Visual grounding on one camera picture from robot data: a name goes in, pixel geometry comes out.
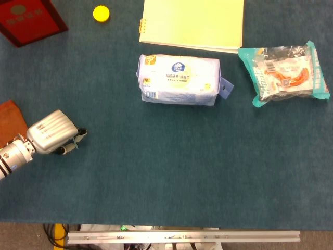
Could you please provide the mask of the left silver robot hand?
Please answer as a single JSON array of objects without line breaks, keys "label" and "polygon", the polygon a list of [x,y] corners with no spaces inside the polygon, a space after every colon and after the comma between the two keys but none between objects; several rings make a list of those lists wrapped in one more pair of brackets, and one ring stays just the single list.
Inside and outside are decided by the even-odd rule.
[{"label": "left silver robot hand", "polygon": [[61,110],[52,112],[27,131],[27,139],[39,154],[65,155],[78,148],[86,135],[87,129],[77,128]]}]

